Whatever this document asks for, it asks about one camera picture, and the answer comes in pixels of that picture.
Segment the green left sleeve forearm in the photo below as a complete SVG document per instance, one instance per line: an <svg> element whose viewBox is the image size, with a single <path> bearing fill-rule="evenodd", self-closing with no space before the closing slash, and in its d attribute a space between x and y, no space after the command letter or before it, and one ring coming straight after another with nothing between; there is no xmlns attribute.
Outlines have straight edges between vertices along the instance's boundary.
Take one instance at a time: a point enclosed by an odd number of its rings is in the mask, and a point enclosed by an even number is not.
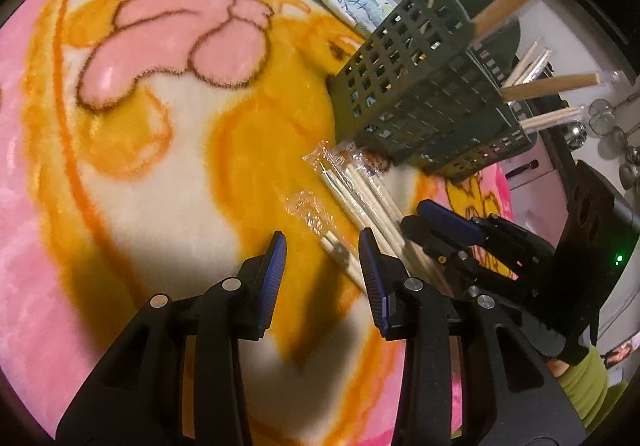
<svg viewBox="0 0 640 446"><path fill-rule="evenodd" d="M582 425L589 429L596 421L608 392L608 372L600 353L593 346L576 366L569 366L556 378L578 414Z"/></svg>

